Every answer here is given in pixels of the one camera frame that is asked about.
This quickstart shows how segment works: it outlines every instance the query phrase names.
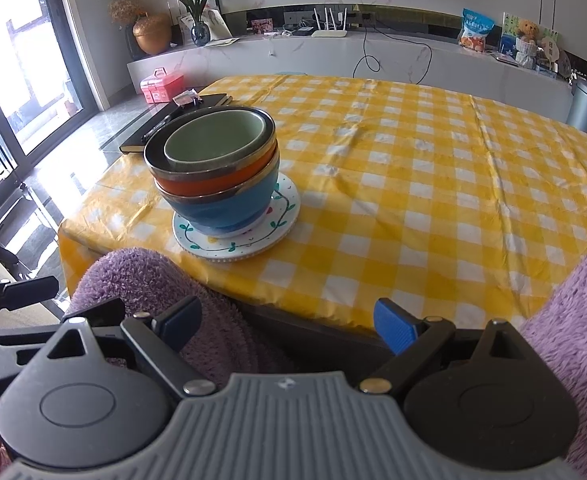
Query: metal screw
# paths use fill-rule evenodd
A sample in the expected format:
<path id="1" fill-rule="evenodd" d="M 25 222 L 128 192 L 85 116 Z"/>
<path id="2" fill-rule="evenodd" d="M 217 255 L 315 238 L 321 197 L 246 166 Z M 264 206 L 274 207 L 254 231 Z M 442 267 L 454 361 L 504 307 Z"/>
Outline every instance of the metal screw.
<path id="1" fill-rule="evenodd" d="M 207 379 L 194 379 L 193 381 L 185 383 L 182 389 L 187 395 L 204 397 L 214 393 L 215 384 Z"/>
<path id="2" fill-rule="evenodd" d="M 360 383 L 360 391 L 364 394 L 387 394 L 391 391 L 391 383 L 386 379 L 372 377 Z"/>

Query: small box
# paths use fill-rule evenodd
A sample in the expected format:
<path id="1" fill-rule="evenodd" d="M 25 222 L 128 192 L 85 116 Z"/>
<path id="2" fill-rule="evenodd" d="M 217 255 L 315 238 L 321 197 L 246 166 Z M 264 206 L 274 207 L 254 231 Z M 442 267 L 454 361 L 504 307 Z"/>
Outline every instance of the small box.
<path id="1" fill-rule="evenodd" d="M 140 89 L 147 103 L 168 103 L 184 92 L 184 75 L 179 72 L 167 74 L 164 68 L 157 68 L 153 75 L 140 82 Z"/>
<path id="2" fill-rule="evenodd" d="M 538 74 L 542 74 L 545 75 L 547 77 L 550 77 L 551 79 L 555 79 L 558 77 L 558 74 L 556 74 L 553 70 L 549 70 L 547 67 L 545 66 L 540 66 L 540 65 L 536 65 L 535 67 L 535 71 Z"/>

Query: book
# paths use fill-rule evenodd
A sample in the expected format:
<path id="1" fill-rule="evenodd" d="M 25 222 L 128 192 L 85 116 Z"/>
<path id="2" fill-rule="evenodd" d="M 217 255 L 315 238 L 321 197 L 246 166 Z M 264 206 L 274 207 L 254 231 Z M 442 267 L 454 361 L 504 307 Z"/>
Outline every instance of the book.
<path id="1" fill-rule="evenodd" d="M 165 124 L 200 108 L 222 106 L 229 104 L 233 100 L 227 94 L 201 95 L 200 97 L 202 98 L 202 102 L 196 105 L 189 103 L 188 105 L 178 106 L 173 101 L 168 102 L 158 113 L 153 115 L 146 123 L 142 124 L 141 127 L 120 145 L 120 151 L 123 153 L 142 153 L 147 141 Z"/>
<path id="2" fill-rule="evenodd" d="M 528 22 L 530 25 L 534 25 L 537 28 L 536 43 L 540 43 L 544 38 L 551 38 L 554 43 L 558 43 L 558 33 L 552 28 L 542 27 L 538 23 L 534 23 L 531 20 L 525 20 L 515 14 L 509 14 L 505 12 L 502 21 L 502 36 L 500 37 L 500 47 L 498 50 L 501 54 L 511 56 L 515 59 L 517 52 L 515 48 L 515 38 L 518 37 L 521 24 Z"/>

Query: stacked bowls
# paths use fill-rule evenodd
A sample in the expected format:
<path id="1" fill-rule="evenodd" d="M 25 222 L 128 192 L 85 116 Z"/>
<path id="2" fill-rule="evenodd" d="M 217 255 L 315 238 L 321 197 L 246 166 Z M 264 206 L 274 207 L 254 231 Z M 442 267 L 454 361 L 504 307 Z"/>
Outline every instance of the stacked bowls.
<path id="1" fill-rule="evenodd" d="M 144 159 L 171 207 L 218 238 L 262 220 L 280 166 L 273 119 L 246 106 L 203 108 L 171 121 L 149 139 Z"/>

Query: green bowl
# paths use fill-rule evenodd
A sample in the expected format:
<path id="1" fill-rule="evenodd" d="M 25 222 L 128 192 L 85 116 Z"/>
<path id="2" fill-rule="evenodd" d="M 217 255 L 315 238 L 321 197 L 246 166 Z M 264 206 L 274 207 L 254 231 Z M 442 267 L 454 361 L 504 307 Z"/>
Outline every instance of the green bowl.
<path id="1" fill-rule="evenodd" d="M 259 150 L 269 138 L 270 129 L 258 110 L 212 108 L 171 134 L 164 155 L 176 171 L 206 171 L 234 164 Z"/>

